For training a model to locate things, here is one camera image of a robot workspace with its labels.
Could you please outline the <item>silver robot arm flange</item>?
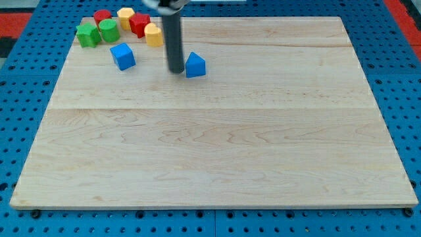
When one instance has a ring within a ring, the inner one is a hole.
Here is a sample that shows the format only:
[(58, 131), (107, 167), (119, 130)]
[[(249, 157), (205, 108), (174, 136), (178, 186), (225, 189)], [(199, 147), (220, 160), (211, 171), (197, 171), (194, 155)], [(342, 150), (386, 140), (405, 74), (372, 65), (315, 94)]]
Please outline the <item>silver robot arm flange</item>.
[(170, 16), (180, 12), (190, 0), (142, 0), (141, 2), (161, 15)]

